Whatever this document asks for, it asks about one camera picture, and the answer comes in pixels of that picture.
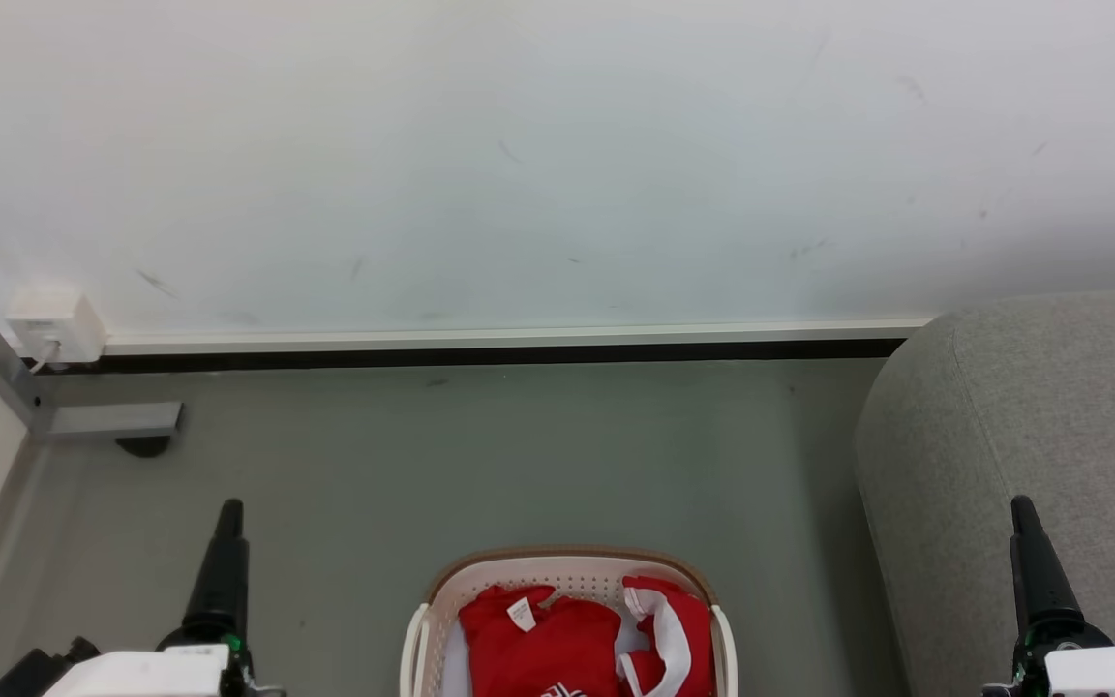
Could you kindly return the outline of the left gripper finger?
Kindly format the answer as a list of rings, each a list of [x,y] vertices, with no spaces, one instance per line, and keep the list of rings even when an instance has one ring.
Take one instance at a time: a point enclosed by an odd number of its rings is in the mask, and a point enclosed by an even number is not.
[[[222,503],[183,622],[225,621],[231,617],[231,501]]]
[[[235,626],[248,626],[249,561],[251,546],[244,535],[245,506],[242,500],[226,500],[220,511],[220,570],[223,604]]]

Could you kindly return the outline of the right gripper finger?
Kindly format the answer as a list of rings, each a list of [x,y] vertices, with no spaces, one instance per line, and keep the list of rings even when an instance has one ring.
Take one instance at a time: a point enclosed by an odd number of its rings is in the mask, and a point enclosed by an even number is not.
[[[1030,496],[1010,498],[1010,574],[1018,630],[1026,630],[1035,614],[1047,610],[1048,556],[1050,541]]]
[[[1082,608],[1074,591],[1072,591],[1070,579],[1066,575],[1056,548],[1051,543],[1047,570],[1047,592],[1044,597],[1044,600],[1047,600],[1047,610],[1041,614],[1035,614],[1035,621],[1031,625],[1040,621],[1053,621],[1053,619],[1083,621]]]

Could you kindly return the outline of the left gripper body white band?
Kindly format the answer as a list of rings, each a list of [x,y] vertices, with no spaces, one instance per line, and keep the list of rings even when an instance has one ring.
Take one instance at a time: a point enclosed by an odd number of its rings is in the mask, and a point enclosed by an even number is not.
[[[75,638],[45,696],[256,696],[248,641],[217,623],[191,623],[151,652],[101,652]]]

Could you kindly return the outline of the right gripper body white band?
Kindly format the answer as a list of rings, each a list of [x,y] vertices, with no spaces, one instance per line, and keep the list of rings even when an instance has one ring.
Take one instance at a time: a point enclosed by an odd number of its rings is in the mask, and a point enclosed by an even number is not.
[[[1085,621],[1040,621],[1014,646],[1010,683],[982,696],[1115,696],[1115,643]]]

